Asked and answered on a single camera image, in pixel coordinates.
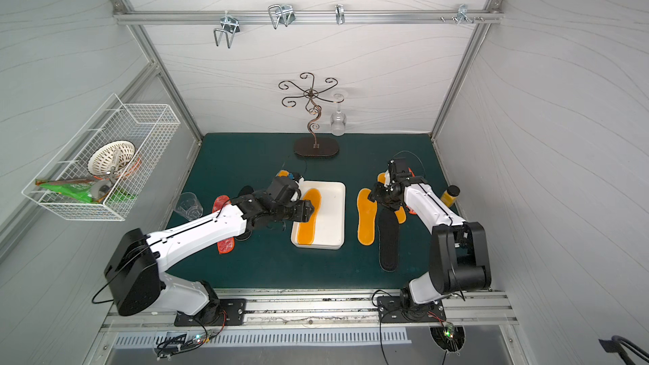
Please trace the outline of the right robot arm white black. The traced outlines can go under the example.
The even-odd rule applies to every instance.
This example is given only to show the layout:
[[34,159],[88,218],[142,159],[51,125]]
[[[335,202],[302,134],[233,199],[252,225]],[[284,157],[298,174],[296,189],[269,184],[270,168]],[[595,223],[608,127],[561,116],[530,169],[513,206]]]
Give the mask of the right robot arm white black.
[[453,293],[461,295],[491,287],[484,227],[454,213],[434,194],[424,177],[411,172],[406,159],[388,161],[385,181],[375,183],[367,200],[380,206],[375,213],[375,228],[382,270],[393,272],[399,263],[401,224],[396,213],[400,208],[414,211],[429,231],[429,266],[402,289],[406,304],[424,305]]

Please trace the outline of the white storage box tray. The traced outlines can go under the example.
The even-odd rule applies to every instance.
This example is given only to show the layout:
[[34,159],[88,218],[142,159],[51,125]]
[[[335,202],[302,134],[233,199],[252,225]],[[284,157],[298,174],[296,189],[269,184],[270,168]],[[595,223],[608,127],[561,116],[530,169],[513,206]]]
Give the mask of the white storage box tray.
[[342,182],[304,181],[303,199],[315,207],[310,222],[294,222],[291,241],[298,248],[337,250],[345,241],[346,186]]

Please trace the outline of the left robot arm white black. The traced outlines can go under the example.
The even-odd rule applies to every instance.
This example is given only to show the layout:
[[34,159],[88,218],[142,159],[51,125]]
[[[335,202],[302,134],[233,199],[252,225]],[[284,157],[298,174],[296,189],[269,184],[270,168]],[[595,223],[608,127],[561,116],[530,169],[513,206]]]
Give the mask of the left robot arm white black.
[[170,310],[201,324],[223,315],[221,301],[208,282],[190,282],[169,274],[189,256],[228,238],[250,234],[271,222],[307,222],[313,204],[302,198],[303,177],[290,173],[274,177],[270,186],[243,189],[209,216],[164,231],[145,234],[140,228],[125,233],[104,270],[118,314],[133,316],[151,310]]

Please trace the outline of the black insole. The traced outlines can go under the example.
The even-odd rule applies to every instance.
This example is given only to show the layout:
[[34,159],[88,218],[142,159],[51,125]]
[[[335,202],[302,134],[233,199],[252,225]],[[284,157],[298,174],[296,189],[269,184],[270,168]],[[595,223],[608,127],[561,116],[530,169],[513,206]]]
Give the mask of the black insole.
[[253,199],[254,191],[255,190],[251,186],[246,185],[240,190],[239,195],[236,199],[237,201],[236,206],[238,207],[238,209],[240,209],[240,211],[243,214],[243,219],[245,219],[246,221],[245,231],[242,234],[236,236],[236,240],[238,240],[239,242],[244,242],[250,239],[253,233],[254,225],[251,222],[251,218],[253,216],[251,214],[250,205],[251,205],[251,200]]
[[382,209],[377,228],[380,236],[380,266],[386,272],[396,271],[399,263],[400,224],[394,211]]

